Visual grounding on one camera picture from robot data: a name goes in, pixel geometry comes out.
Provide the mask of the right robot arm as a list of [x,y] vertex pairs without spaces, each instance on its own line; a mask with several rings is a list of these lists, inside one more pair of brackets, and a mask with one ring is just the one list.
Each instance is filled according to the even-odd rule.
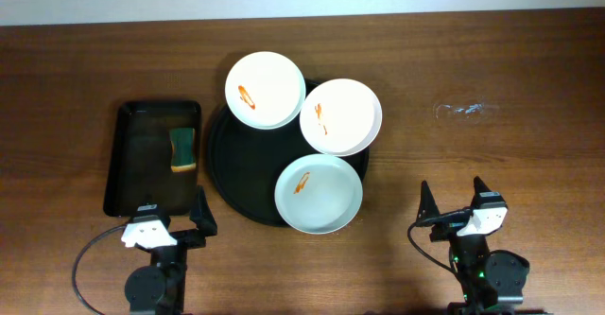
[[410,242],[458,280],[464,301],[449,304],[448,314],[513,314],[523,303],[529,262],[510,251],[492,251],[487,242],[487,236],[502,227],[508,211],[503,196],[479,177],[474,177],[471,204],[447,213],[439,211],[428,182],[421,183],[417,218],[407,230],[429,227],[432,242],[449,243],[448,262],[444,264]]

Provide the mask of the green and yellow sponge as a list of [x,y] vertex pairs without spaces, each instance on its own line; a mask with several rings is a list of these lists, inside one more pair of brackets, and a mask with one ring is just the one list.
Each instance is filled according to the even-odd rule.
[[195,130],[193,128],[177,128],[169,131],[172,148],[171,170],[184,172],[197,167],[194,153]]

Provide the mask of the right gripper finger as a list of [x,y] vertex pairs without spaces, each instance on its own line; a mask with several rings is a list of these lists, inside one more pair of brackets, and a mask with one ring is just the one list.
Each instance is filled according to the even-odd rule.
[[436,204],[433,194],[427,181],[421,183],[421,197],[415,225],[418,227],[428,227],[434,219],[438,218],[441,212]]
[[491,192],[491,189],[478,176],[474,177],[473,183],[476,195]]

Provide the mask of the pale blue plate front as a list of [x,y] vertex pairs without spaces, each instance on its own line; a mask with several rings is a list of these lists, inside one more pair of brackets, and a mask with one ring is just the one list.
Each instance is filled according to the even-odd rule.
[[311,235],[348,225],[363,200],[362,181],[343,159],[310,154],[288,165],[274,188],[279,215],[290,227]]

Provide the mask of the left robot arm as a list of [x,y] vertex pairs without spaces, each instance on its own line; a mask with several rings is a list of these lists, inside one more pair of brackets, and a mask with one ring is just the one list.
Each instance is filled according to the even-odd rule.
[[150,263],[135,270],[125,284],[130,314],[183,314],[187,253],[205,247],[206,238],[217,234],[216,221],[201,186],[189,219],[194,228],[170,232],[170,216],[158,205],[150,204],[139,207],[127,223],[121,240],[129,248],[150,254]]

